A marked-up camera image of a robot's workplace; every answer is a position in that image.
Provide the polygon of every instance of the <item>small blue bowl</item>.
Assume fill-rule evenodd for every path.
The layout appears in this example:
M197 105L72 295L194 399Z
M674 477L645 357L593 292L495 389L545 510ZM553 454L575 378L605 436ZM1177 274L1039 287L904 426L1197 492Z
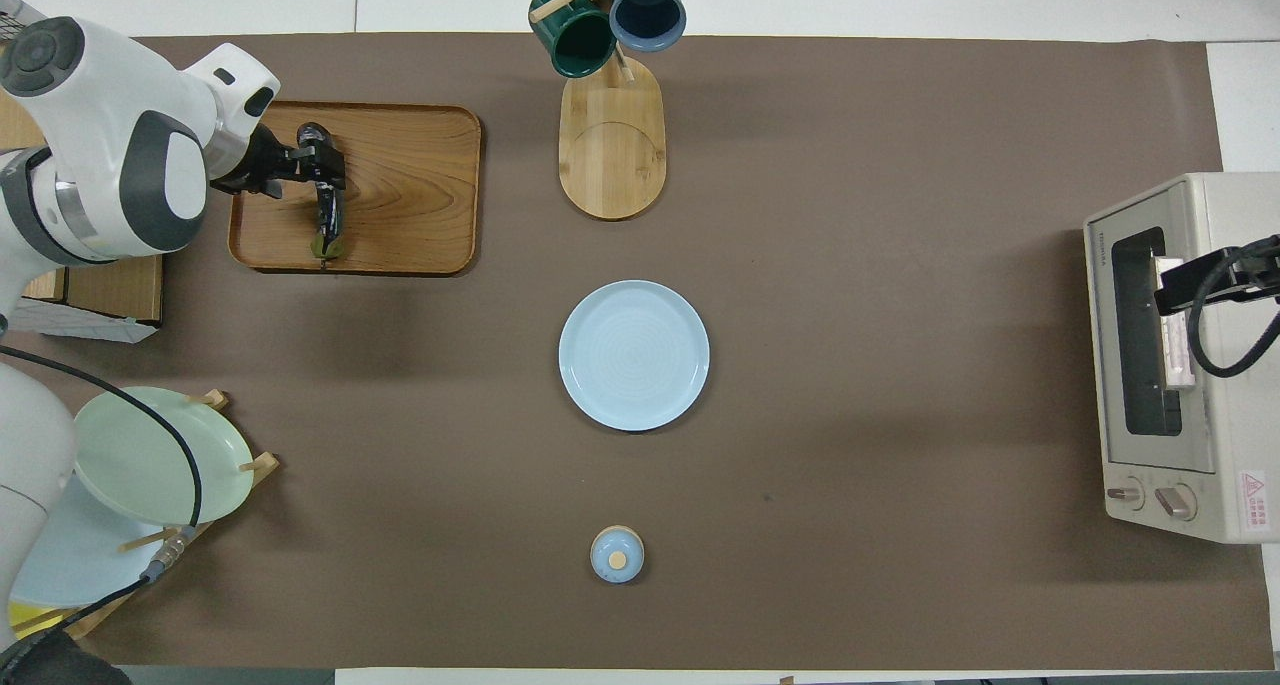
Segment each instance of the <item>small blue bowl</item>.
M636 531L612 525L595 535L591 543L591 570L605 583L621 584L640 574L644 567L644 543Z

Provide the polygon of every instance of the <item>warning label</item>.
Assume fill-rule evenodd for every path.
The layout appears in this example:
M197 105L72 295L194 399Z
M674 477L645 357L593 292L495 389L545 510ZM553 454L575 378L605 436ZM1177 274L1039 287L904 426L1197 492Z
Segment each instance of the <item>warning label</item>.
M1271 517L1267 516L1267 474L1261 470L1242 470L1240 494L1244 496L1244 530L1271 530Z

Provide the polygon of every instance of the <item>mug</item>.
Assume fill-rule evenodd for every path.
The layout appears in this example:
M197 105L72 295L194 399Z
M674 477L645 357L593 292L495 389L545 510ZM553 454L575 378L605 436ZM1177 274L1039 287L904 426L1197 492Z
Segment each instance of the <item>mug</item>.
M529 10L552 0L531 0ZM566 78L585 78L599 70L613 55L617 44L609 29L609 17L591 0L573 0L538 23L530 23L552 65Z
M658 52L685 33L685 5L680 0L613 0L609 26L623 46Z

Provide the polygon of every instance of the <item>wooden mug tree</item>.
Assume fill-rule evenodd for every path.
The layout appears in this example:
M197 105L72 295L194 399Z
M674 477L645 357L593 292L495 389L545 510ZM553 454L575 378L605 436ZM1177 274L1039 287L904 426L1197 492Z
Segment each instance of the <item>wooden mug tree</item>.
M538 23L573 0L530 12ZM591 0L608 12L613 0ZM559 179L582 213L625 220L649 207L667 182L667 124L662 91L648 67L614 47L585 78L570 78L561 99Z

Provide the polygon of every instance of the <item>green mug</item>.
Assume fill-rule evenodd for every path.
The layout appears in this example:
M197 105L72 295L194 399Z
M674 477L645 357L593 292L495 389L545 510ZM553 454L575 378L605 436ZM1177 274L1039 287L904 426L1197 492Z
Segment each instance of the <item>green mug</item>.
M552 0L531 0L529 10ZM613 55L617 38L609 28L609 14L591 0L573 0L538 23L530 23L552 65L566 78L585 78L604 67Z

